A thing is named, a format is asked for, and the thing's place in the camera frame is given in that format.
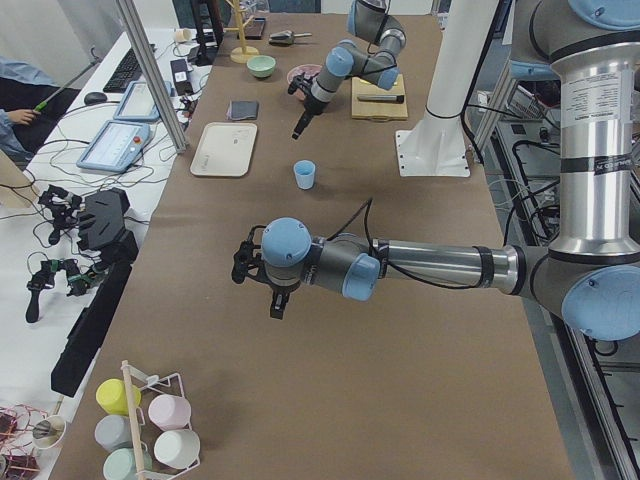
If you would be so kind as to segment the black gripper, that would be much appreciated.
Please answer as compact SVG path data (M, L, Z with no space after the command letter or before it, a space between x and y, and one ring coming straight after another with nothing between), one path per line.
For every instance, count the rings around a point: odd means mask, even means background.
M300 286L300 266L276 267L257 259L250 262L248 273L251 279L267 284L273 290L270 317L283 319L290 293Z
M311 121L314 118L314 115L320 115L327 103L318 99L314 93L313 88L316 86L317 82L315 78L313 79L310 93L306 96L306 99L303 100L303 106L305 111L300 116L296 126L294 127L292 138L297 140L304 132L304 130L308 127Z

